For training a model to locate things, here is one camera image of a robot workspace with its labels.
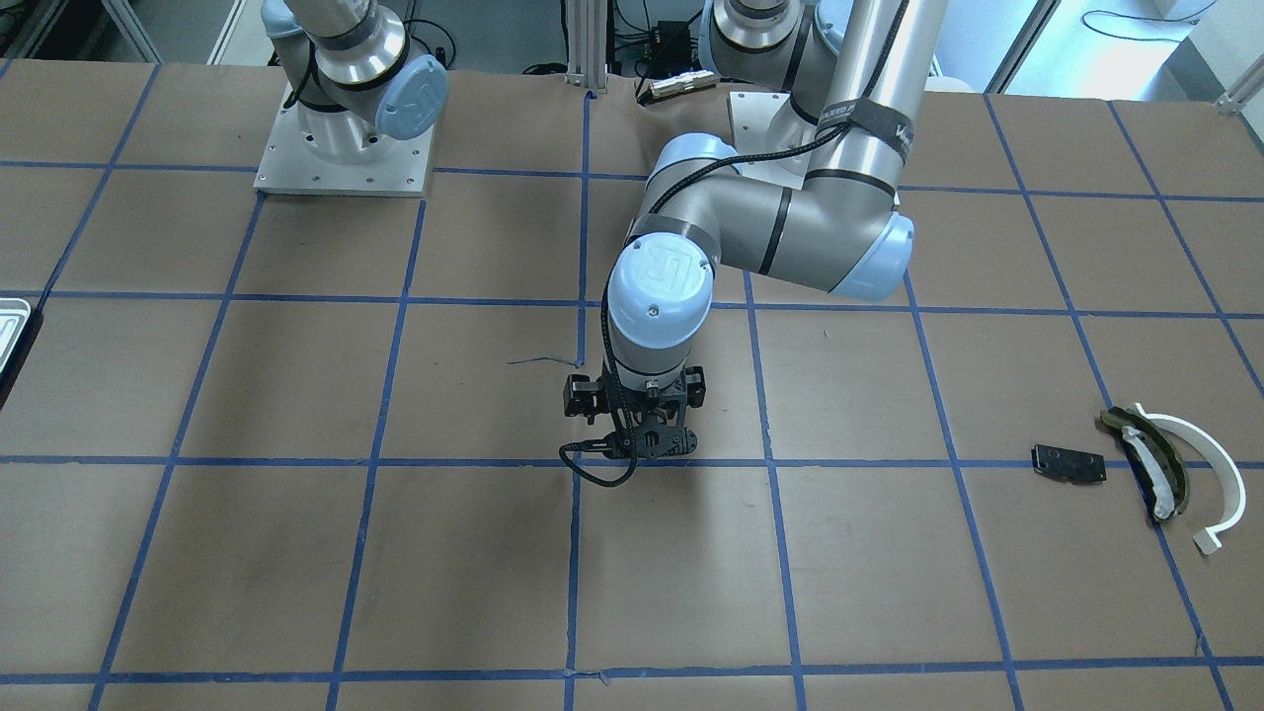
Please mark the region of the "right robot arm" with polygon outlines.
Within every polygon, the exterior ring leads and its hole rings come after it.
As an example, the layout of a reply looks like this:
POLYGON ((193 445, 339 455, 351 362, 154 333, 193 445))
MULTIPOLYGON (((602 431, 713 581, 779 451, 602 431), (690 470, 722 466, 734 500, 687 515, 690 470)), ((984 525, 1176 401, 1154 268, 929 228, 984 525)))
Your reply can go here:
POLYGON ((447 72, 375 1, 265 1, 265 35, 287 76, 270 133, 334 164, 423 152, 447 100, 447 72))

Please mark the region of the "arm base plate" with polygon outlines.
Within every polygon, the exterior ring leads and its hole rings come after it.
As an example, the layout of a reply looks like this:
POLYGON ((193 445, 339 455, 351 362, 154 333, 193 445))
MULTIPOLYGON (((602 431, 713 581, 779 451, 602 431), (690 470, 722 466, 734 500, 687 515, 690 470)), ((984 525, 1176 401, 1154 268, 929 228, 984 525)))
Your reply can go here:
POLYGON ((254 189, 289 197, 423 199, 436 127, 397 140, 351 113, 279 108, 254 189))
POLYGON ((727 207, 771 214, 781 199, 791 211, 830 218, 886 218, 913 151, 914 108, 889 96, 827 99, 817 116, 793 94, 731 94, 731 121, 741 161, 707 180, 727 207))

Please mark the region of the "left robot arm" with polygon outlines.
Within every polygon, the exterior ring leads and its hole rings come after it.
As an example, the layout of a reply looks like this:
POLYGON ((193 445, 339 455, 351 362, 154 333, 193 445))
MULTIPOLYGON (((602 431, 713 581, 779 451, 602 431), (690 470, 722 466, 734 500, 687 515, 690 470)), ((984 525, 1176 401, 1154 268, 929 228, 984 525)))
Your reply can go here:
POLYGON ((885 300, 913 253, 897 187, 943 1, 709 1, 703 66, 763 87, 731 99, 732 139, 667 140, 600 299, 600 374, 569 376, 565 414, 612 419, 559 453, 629 466, 688 455, 707 393, 689 366, 720 267, 847 299, 885 300))

